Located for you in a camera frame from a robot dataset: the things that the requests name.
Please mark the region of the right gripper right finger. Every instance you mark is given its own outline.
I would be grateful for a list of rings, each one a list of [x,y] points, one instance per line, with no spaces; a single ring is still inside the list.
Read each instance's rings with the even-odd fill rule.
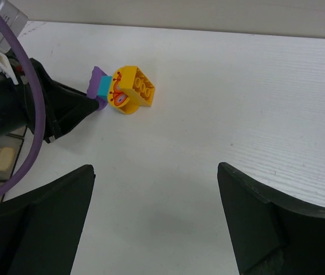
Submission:
[[[325,207],[228,163],[218,165],[217,178],[240,274],[325,274]]]

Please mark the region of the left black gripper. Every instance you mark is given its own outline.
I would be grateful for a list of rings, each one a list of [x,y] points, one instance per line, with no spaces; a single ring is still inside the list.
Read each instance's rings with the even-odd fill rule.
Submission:
[[[42,64],[30,59],[40,81],[45,102],[44,140],[58,139],[73,130],[99,104],[86,94],[54,81]],[[23,126],[35,128],[35,110],[32,92],[28,84],[14,85],[9,78],[0,80],[0,136],[7,135]]]

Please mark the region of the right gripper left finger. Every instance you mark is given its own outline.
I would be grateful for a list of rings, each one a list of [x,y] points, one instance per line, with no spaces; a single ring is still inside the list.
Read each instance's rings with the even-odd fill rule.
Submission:
[[[0,203],[0,274],[70,274],[94,183],[87,164]]]

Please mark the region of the purple lego block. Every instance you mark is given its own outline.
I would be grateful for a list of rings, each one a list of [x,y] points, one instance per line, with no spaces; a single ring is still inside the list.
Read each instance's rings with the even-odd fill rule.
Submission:
[[[96,100],[98,102],[99,104],[99,107],[97,109],[98,111],[101,111],[107,105],[107,100],[102,99],[98,95],[99,86],[103,76],[107,76],[107,75],[98,66],[94,66],[91,73],[91,78],[89,80],[87,93],[86,93],[87,98]]]

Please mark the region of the small teal lego piece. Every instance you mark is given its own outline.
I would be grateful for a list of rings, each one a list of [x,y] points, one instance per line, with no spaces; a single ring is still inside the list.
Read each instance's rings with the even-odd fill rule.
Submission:
[[[109,88],[112,82],[112,76],[102,76],[98,88],[97,95],[104,101],[107,101]]]

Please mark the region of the yellow flower lego block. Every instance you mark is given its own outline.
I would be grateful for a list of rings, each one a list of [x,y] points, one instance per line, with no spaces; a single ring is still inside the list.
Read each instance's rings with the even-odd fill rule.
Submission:
[[[124,67],[119,68],[111,78],[111,84],[108,89],[107,100],[111,107],[124,115],[131,115],[139,109],[139,106],[131,101],[131,98],[125,94],[120,83],[124,75]]]

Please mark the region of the yellow angled lego block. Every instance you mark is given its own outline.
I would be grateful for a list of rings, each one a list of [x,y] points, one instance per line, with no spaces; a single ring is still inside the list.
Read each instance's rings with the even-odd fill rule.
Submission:
[[[137,66],[120,68],[119,88],[138,106],[152,106],[155,87]]]

